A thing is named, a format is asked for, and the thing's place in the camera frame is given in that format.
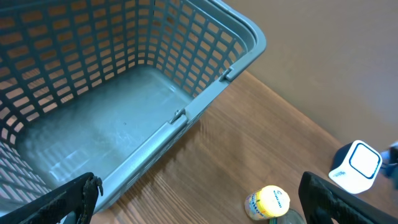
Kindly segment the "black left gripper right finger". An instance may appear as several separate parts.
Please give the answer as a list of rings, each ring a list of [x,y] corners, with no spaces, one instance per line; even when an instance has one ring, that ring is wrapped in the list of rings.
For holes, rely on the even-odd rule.
[[[304,172],[298,196],[307,223],[394,224],[397,218],[312,172]]]

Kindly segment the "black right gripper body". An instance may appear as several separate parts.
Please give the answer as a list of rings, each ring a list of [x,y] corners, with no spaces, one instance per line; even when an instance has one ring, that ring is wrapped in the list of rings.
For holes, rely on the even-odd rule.
[[[397,190],[397,141],[392,143],[386,151],[381,152],[381,156],[384,176],[392,180],[394,189]]]

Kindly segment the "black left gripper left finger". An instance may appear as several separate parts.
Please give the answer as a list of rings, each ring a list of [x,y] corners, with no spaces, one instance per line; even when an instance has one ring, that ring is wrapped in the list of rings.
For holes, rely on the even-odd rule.
[[[1,217],[1,223],[82,223],[94,215],[102,180],[87,172]]]

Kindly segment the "yellow lidded jar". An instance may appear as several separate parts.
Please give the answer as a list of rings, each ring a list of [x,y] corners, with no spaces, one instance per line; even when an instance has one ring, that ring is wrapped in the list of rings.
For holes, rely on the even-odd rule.
[[[276,185],[267,185],[246,197],[244,209],[252,220],[268,220],[285,215],[290,208],[290,197]]]

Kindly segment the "green tin can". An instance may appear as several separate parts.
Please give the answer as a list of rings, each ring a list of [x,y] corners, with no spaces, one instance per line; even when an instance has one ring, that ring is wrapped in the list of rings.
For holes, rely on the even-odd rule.
[[[305,224],[305,221],[299,212],[290,208],[286,214],[270,219],[269,224]]]

